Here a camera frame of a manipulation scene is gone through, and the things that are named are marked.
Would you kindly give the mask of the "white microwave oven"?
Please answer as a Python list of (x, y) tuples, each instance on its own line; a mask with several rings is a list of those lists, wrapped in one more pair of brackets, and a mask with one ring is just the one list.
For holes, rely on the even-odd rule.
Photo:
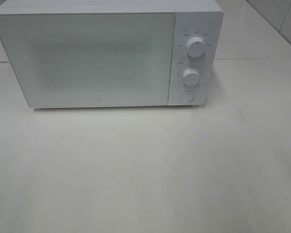
[[(7, 0), (0, 5), (0, 15), (156, 13), (174, 14), (168, 102), (164, 106), (204, 104), (224, 17), (214, 0)], [(206, 51), (192, 58), (187, 54), (185, 42), (196, 34), (205, 39)], [(196, 69), (200, 75), (195, 86), (183, 83), (182, 74), (189, 68)], [(192, 91), (194, 100), (182, 102), (179, 96), (183, 91)]]

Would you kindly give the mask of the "white microwave door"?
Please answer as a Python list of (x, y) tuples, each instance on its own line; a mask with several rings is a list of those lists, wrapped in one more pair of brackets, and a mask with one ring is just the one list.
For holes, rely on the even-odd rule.
[(33, 108), (168, 102), (174, 14), (0, 15), (0, 39)]

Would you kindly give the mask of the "white round door button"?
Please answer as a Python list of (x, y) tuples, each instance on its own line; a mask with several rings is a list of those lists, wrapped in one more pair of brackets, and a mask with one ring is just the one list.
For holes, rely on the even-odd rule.
[(192, 102), (194, 100), (194, 93), (192, 91), (183, 91), (180, 94), (179, 99), (182, 102)]

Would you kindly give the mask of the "white timer knob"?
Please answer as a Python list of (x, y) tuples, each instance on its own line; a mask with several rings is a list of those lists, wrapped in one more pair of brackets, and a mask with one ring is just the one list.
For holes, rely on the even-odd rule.
[(200, 81), (200, 75), (196, 69), (186, 69), (182, 74), (182, 80), (186, 86), (195, 86)]

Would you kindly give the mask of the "white upper power knob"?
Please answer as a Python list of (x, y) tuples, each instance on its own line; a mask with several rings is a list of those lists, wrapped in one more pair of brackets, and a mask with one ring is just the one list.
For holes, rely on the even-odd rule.
[(206, 51), (206, 41), (201, 35), (193, 35), (185, 42), (187, 54), (192, 58), (202, 56)]

